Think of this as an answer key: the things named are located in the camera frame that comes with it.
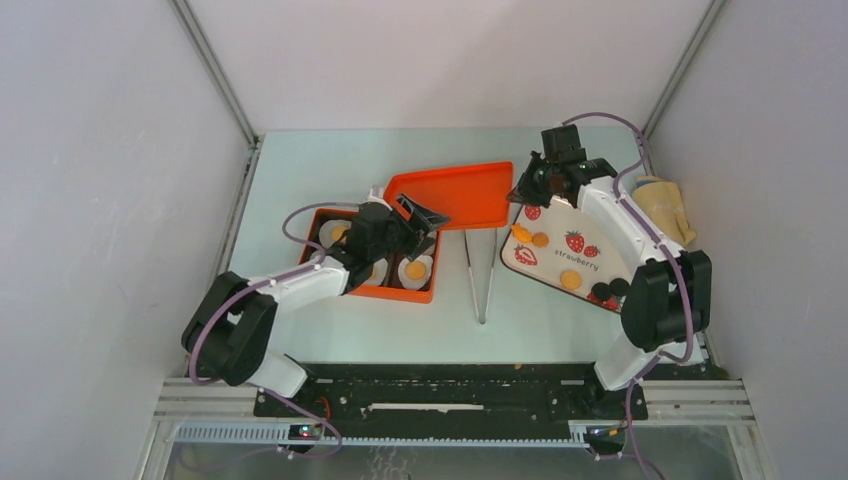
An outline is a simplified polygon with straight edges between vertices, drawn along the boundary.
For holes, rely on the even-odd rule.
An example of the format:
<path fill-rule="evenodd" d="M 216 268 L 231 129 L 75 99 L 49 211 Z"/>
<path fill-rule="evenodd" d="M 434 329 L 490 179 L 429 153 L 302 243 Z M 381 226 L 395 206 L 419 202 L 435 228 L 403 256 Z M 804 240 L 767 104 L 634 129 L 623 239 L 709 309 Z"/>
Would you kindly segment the orange cookie box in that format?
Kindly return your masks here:
<path fill-rule="evenodd" d="M 318 230 L 322 223 L 330 219 L 344 219 L 351 222 L 354 216 L 353 211 L 341 209 L 319 208 L 313 216 L 312 223 L 309 228 L 307 239 L 319 244 Z M 382 286 L 369 286 L 365 282 L 357 289 L 351 292 L 351 295 L 376 298 L 382 300 L 393 300 L 412 302 L 419 304 L 429 304 L 433 300 L 434 285 L 437 277 L 438 253 L 440 249 L 440 233 L 434 232 L 429 235 L 435 240 L 435 243 L 424 251 L 421 255 L 430 255 L 434 259 L 433 273 L 429 283 L 421 291 L 406 290 L 401 287 L 397 276 L 397 267 L 402 258 L 406 258 L 402 253 L 390 255 L 385 258 L 388 261 L 387 277 Z"/>

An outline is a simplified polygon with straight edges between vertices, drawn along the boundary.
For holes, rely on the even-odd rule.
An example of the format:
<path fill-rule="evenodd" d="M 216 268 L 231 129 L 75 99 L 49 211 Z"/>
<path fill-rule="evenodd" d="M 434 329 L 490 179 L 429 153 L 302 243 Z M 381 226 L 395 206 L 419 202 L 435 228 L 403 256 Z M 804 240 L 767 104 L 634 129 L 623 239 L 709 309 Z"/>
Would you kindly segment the orange box lid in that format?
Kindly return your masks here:
<path fill-rule="evenodd" d="M 510 161 L 401 173 L 391 178 L 383 198 L 393 206 L 405 195 L 450 218 L 445 230 L 499 228 L 507 224 L 513 188 Z"/>

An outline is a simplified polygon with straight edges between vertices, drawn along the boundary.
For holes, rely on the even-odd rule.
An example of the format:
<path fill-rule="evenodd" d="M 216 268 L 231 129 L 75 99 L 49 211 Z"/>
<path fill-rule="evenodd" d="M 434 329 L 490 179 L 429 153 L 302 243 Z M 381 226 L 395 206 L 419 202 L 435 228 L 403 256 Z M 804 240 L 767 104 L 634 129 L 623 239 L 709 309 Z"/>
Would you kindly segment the clear plastic tongs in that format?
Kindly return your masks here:
<path fill-rule="evenodd" d="M 473 258 L 473 247 L 476 245 L 474 238 L 482 235 L 486 236 L 484 247 L 487 253 L 486 269 L 482 270 L 483 276 L 475 272 Z M 462 240 L 475 320 L 478 325 L 483 326 L 487 324 L 493 291 L 494 273 L 498 259 L 498 230 L 495 228 L 463 230 Z"/>

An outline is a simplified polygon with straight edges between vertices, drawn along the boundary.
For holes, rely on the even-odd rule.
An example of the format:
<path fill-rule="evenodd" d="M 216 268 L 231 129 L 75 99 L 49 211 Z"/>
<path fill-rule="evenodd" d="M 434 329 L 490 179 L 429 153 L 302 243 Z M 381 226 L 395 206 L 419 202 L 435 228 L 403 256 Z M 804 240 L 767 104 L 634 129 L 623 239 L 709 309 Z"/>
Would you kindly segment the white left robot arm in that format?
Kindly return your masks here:
<path fill-rule="evenodd" d="M 271 348 L 277 314 L 353 292 L 378 261 L 395 254 L 412 260 L 434 246 L 436 232 L 449 221 L 405 194 L 393 203 L 371 194 L 339 239 L 328 247 L 311 245 L 312 260 L 252 279 L 219 274 L 181 336 L 189 378 L 197 385 L 252 385 L 277 394 L 290 415 L 308 414 L 316 390 L 307 383 L 307 370 Z"/>

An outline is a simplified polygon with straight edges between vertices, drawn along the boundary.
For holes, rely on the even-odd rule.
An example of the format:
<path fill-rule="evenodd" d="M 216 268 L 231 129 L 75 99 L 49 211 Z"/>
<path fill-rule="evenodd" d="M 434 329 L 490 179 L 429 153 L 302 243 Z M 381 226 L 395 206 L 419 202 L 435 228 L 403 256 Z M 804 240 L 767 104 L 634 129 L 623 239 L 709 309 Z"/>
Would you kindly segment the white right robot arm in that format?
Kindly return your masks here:
<path fill-rule="evenodd" d="M 662 358 L 691 360 L 709 324 L 712 264 L 638 209 L 622 176 L 591 159 L 574 125 L 542 132 L 508 195 L 520 207 L 501 250 L 509 270 L 618 314 L 622 333 L 594 363 L 585 411 L 606 418 L 620 390 Z"/>

